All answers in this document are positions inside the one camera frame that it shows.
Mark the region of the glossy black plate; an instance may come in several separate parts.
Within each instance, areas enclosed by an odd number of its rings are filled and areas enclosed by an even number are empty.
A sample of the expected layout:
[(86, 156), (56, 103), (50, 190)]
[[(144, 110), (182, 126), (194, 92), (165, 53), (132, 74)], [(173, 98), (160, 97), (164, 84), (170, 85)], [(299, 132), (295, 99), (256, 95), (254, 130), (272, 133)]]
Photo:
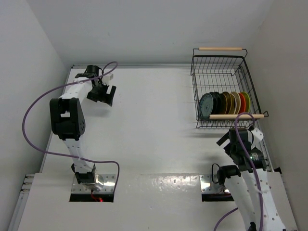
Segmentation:
[(219, 94), (216, 92), (210, 92), (212, 98), (213, 98), (213, 110), (212, 115), (216, 115), (219, 113), (220, 110), (220, 97)]
[(217, 98), (217, 110), (216, 114), (224, 115), (226, 114), (226, 97), (219, 93), (215, 92), (216, 98)]

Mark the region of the cream floral plate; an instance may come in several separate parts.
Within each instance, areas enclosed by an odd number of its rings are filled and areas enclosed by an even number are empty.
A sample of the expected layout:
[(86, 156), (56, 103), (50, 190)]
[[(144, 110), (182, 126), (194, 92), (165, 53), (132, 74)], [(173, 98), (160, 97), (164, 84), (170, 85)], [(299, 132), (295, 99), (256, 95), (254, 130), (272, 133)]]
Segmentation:
[(236, 115), (238, 114), (240, 108), (239, 95), (236, 92), (232, 92), (231, 94), (234, 96), (234, 114)]

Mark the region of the blue floral plate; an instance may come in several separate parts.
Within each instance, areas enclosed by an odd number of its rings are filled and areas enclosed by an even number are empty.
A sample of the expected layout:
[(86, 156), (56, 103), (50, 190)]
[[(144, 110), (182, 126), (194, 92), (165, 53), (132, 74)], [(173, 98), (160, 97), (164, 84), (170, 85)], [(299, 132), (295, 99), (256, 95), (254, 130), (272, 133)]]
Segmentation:
[(210, 93), (204, 94), (199, 101), (199, 111), (202, 118), (209, 117), (213, 111), (214, 100)]

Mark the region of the orange plate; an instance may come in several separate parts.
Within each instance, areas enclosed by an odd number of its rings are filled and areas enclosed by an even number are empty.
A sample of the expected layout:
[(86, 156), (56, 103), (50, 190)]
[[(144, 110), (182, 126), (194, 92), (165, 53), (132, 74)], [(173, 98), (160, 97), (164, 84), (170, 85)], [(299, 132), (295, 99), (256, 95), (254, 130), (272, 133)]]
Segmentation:
[(240, 106), (239, 113), (243, 113), (246, 111), (246, 99), (242, 93), (239, 93), (239, 96), (241, 100), (241, 106)]

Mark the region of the cream plate with black patch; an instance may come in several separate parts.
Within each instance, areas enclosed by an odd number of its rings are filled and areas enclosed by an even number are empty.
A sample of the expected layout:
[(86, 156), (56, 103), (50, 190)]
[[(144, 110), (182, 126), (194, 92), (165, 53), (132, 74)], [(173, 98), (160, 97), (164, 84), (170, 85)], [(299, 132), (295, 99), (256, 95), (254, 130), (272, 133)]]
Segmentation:
[(234, 97), (234, 103), (235, 103), (235, 111), (234, 114), (237, 115), (241, 108), (241, 98), (239, 93), (237, 92), (231, 92), (231, 95)]

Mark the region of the lime green plate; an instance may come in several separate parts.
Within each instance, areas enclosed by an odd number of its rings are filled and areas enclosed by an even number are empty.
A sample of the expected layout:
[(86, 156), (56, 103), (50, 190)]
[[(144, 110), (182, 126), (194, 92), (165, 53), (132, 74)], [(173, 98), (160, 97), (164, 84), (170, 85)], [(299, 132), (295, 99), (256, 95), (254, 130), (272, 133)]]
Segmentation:
[(251, 99), (250, 96), (247, 92), (241, 92), (241, 94), (244, 96), (245, 98), (245, 112), (249, 112), (250, 110), (250, 106), (251, 106)]

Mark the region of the yellow patterned plate front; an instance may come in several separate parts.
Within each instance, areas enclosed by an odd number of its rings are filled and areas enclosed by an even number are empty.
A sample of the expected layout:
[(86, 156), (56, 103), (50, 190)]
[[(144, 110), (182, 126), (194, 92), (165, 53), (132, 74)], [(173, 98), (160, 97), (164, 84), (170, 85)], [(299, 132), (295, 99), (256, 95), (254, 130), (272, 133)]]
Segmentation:
[(234, 96), (230, 93), (230, 109), (229, 109), (229, 112), (228, 114), (229, 115), (234, 115), (234, 110), (235, 110), (235, 107), (234, 107)]

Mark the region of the yellow patterned plate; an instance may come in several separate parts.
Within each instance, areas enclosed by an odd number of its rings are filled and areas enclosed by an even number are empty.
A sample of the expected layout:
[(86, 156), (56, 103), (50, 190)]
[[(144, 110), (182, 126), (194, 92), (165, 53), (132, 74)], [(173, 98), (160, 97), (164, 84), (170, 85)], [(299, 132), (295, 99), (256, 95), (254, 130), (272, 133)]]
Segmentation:
[(221, 93), (222, 99), (223, 99), (223, 105), (224, 105), (224, 114), (227, 115), (231, 108), (231, 95), (228, 92), (222, 92)]
[(234, 115), (234, 110), (235, 110), (235, 107), (234, 107), (234, 96), (230, 93), (230, 109), (229, 109), (229, 112), (228, 114), (229, 115)]

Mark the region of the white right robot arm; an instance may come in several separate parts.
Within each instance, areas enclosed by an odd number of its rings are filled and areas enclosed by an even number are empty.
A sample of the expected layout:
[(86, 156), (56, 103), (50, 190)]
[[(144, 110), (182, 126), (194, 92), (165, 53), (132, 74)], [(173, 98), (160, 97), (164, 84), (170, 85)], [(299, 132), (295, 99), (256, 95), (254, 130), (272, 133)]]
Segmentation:
[(217, 144), (229, 141), (224, 150), (234, 164), (218, 168), (218, 184), (229, 190), (247, 231), (284, 231), (286, 226), (273, 200), (265, 157), (256, 147), (263, 137), (255, 127), (229, 129)]

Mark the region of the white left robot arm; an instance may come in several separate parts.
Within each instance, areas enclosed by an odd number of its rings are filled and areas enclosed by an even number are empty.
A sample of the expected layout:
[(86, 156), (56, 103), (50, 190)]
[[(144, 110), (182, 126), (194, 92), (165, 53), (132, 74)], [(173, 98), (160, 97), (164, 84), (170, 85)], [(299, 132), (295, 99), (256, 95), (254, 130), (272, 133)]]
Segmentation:
[(71, 166), (77, 183), (94, 192), (100, 191), (103, 178), (97, 173), (94, 163), (85, 159), (81, 136), (86, 130), (86, 121), (81, 107), (84, 99), (113, 104), (116, 86), (111, 86), (113, 74), (103, 75), (104, 69), (88, 65), (84, 73), (75, 76), (73, 85), (63, 95), (50, 100), (51, 129), (67, 146), (73, 159)]

